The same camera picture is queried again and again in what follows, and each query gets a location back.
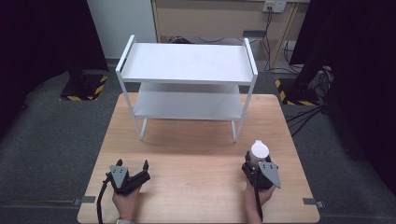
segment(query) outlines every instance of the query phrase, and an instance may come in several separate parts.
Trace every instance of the white power socket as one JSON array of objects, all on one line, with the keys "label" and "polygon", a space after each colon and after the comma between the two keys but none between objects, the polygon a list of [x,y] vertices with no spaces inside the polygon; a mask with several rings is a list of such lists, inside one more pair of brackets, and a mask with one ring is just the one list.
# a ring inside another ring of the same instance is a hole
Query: white power socket
[{"label": "white power socket", "polygon": [[269,12],[271,9],[272,12],[283,12],[286,4],[287,0],[265,1],[262,11]]}]

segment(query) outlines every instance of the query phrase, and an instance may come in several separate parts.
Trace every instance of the shelf top tray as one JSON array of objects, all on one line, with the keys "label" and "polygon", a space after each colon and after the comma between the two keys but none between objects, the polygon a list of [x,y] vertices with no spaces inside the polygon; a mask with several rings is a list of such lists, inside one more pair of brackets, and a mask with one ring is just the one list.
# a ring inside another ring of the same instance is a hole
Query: shelf top tray
[{"label": "shelf top tray", "polygon": [[133,43],[125,82],[237,84],[253,79],[245,46]]}]

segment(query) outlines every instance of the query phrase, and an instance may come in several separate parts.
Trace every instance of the white shelf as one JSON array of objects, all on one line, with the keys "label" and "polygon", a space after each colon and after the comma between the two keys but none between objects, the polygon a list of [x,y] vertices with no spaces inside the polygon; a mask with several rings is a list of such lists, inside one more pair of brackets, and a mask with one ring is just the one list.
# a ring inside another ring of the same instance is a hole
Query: white shelf
[{"label": "white shelf", "polygon": [[250,85],[244,46],[134,43],[122,68],[124,82]]},{"label": "white shelf", "polygon": [[134,115],[148,119],[238,120],[242,103],[237,85],[142,83]]}]

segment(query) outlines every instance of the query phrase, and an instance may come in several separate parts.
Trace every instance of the gray floor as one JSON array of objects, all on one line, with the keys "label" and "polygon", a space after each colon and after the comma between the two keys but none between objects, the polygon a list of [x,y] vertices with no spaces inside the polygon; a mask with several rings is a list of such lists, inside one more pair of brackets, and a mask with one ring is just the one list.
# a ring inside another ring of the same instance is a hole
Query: gray floor
[{"label": "gray floor", "polygon": [[[255,54],[262,70],[255,92],[278,95],[275,80],[291,75],[263,72],[265,59]],[[28,95],[27,108],[0,143],[1,223],[78,223],[77,201],[121,93],[114,72],[107,75],[96,101],[60,101],[66,73]],[[282,109],[285,116],[295,116],[311,107]],[[314,116],[293,141],[315,199],[325,204],[318,209],[319,223],[396,223],[395,196],[370,163],[349,158],[327,115]]]}]

